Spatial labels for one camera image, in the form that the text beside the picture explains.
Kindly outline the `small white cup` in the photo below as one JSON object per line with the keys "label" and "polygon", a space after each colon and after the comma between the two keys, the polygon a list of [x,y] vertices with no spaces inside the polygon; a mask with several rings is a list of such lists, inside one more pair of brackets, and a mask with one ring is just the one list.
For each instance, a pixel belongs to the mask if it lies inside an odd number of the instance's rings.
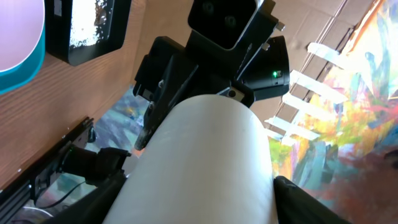
{"label": "small white cup", "polygon": [[264,127],[219,95],[189,98],[152,136],[105,222],[277,223]]}

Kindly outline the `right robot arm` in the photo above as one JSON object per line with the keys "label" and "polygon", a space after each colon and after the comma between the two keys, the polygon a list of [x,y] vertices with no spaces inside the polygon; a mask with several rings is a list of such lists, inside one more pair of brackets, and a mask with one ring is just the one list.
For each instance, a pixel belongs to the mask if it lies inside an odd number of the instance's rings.
{"label": "right robot arm", "polygon": [[193,32],[183,47],[169,37],[157,37],[135,77],[134,96],[149,105],[135,149],[143,150],[165,117],[180,102],[198,95],[221,95],[247,107],[255,101],[282,96],[290,81],[285,39],[272,37],[269,49],[259,48],[235,75],[234,63],[215,57],[216,46]]}

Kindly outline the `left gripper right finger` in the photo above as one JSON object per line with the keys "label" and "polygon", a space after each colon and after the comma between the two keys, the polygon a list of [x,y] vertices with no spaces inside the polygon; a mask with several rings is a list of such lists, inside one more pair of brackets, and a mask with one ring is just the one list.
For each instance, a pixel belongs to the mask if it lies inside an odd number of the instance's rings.
{"label": "left gripper right finger", "polygon": [[350,224],[284,176],[273,184],[280,224]]}

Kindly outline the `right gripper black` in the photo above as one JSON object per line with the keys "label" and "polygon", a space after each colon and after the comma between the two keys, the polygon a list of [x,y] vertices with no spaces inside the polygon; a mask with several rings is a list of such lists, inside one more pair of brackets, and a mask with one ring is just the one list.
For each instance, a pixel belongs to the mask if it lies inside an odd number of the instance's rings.
{"label": "right gripper black", "polygon": [[241,103],[251,106],[254,92],[238,79],[253,58],[250,45],[222,49],[193,31],[185,46],[170,37],[155,38],[137,71],[133,95],[151,101],[144,126],[134,144],[143,150],[172,108],[197,95],[222,95],[235,88],[243,94]]}

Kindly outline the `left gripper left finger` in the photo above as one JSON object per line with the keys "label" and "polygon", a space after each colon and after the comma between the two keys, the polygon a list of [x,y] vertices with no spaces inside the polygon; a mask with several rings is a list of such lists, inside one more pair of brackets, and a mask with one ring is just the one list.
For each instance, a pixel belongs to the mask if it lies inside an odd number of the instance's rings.
{"label": "left gripper left finger", "polygon": [[44,221],[43,224],[101,224],[126,179],[124,174],[115,174],[71,207]]}

